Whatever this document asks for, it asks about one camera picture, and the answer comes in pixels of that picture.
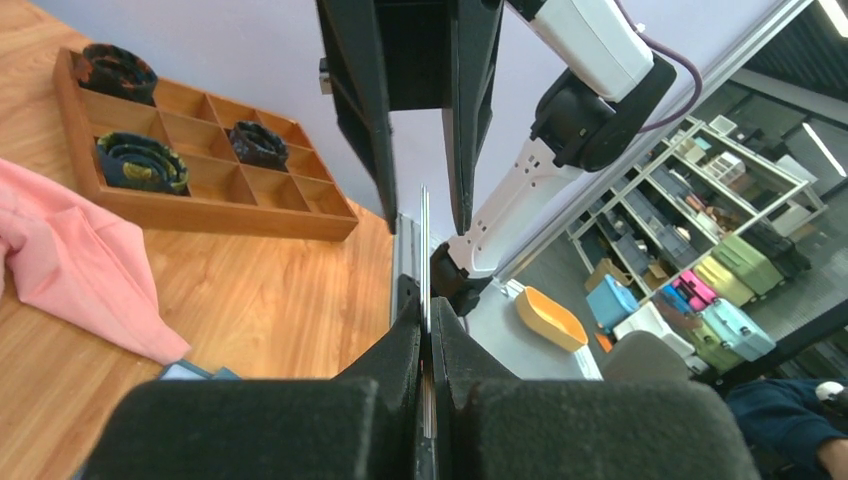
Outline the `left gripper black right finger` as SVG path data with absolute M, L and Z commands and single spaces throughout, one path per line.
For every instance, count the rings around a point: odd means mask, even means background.
M 688 380 L 523 380 L 430 303 L 444 479 L 755 479 L 721 398 Z

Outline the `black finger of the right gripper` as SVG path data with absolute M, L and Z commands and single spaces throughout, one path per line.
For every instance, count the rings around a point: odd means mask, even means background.
M 397 192 L 382 38 L 373 1 L 316 3 L 337 125 L 374 181 L 389 232 Z
M 474 176 L 492 118 L 491 100 L 503 3 L 447 3 L 447 80 L 442 113 L 453 222 L 472 223 Z

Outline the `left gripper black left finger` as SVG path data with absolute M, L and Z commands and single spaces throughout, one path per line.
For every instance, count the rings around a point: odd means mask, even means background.
M 87 479 L 409 479 L 420 301 L 330 379 L 157 380 L 133 388 Z

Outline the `blue leather card holder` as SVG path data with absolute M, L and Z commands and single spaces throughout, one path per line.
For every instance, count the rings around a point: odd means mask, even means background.
M 157 377 L 158 380 L 240 380 L 240 377 L 222 367 L 216 372 L 208 372 L 188 361 L 180 360 L 167 365 Z

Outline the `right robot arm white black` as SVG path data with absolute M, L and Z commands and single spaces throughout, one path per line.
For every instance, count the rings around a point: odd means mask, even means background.
M 528 138 L 481 206 L 475 170 L 493 116 L 503 14 L 511 9 L 566 65 Z M 455 234 L 421 265 L 420 294 L 469 313 L 511 245 L 555 195 L 614 163 L 675 82 L 669 54 L 616 1 L 320 1 L 337 125 L 398 215 L 390 116 L 440 110 Z

